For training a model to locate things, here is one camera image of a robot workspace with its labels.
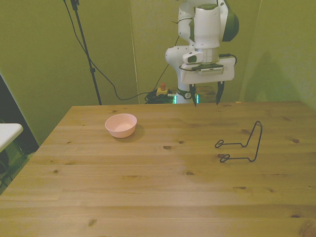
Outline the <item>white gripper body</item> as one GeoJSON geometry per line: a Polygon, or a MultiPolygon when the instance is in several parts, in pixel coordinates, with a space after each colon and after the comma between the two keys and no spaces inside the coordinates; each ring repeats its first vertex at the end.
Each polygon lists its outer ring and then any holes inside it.
{"type": "Polygon", "coordinates": [[[182,84],[228,81],[235,77],[235,57],[221,58],[212,66],[184,63],[179,68],[182,84]]]}

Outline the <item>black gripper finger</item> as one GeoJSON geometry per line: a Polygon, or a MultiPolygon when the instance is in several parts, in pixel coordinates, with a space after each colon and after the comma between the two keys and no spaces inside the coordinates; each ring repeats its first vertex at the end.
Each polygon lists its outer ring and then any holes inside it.
{"type": "Polygon", "coordinates": [[[190,84],[190,94],[191,94],[191,98],[193,100],[193,104],[196,107],[197,106],[197,99],[196,99],[196,85],[195,84],[190,84]]]}
{"type": "Polygon", "coordinates": [[[218,82],[218,90],[216,94],[216,104],[218,105],[220,103],[222,94],[224,92],[224,87],[225,87],[225,82],[224,81],[219,81],[218,82]]]}

